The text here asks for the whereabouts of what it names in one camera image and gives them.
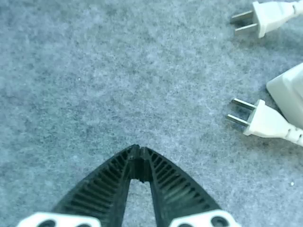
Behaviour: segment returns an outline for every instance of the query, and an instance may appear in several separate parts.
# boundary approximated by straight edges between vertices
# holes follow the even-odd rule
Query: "handle hole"
[[[46,220],[41,222],[37,227],[55,227],[56,222],[54,220]]]
[[[220,216],[212,218],[212,225],[214,227],[227,227],[229,226],[228,221]]]

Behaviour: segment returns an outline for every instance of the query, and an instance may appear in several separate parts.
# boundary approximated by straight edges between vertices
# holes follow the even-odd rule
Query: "plug prong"
[[[236,122],[236,123],[238,123],[238,124],[240,124],[240,125],[243,125],[243,126],[249,126],[249,125],[250,125],[247,121],[242,120],[241,118],[235,117],[235,116],[230,115],[230,114],[228,114],[228,115],[226,116],[226,118],[227,118],[228,120],[231,120],[231,121]]]
[[[237,98],[234,98],[232,100],[232,103],[234,103],[236,105],[239,105],[239,106],[242,106],[242,107],[244,107],[246,109],[249,109],[249,110],[254,110],[254,109],[257,108],[255,105],[247,103],[247,102],[244,102],[244,101],[242,101],[240,99],[237,99]]]
[[[258,24],[251,24],[235,29],[235,35],[243,35],[251,32],[256,32],[258,30]]]
[[[240,14],[232,16],[231,23],[235,23],[235,22],[238,22],[238,21],[243,21],[243,20],[246,20],[246,19],[252,19],[253,16],[254,16],[254,12],[252,10],[244,12],[244,13],[240,13]]]

